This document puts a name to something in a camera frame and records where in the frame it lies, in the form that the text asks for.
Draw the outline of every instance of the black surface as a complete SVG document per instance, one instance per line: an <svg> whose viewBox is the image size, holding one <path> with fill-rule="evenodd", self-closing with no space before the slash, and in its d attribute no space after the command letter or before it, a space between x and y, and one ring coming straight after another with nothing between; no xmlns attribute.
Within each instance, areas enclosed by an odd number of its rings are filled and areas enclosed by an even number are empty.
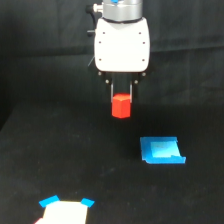
<svg viewBox="0 0 224 224"><path fill-rule="evenodd" d="M19 104L0 132L0 223L33 223L38 202L96 201L87 224L223 223L224 108ZM177 136L185 165L141 161L141 136Z"/></svg>

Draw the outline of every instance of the red cube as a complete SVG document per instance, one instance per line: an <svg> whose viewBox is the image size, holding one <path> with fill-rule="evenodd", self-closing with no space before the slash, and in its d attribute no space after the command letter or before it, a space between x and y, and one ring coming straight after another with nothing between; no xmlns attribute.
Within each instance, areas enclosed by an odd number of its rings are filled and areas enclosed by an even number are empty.
<svg viewBox="0 0 224 224"><path fill-rule="evenodd" d="M112 116L117 118L128 118L131 116L131 95L119 93L113 97Z"/></svg>

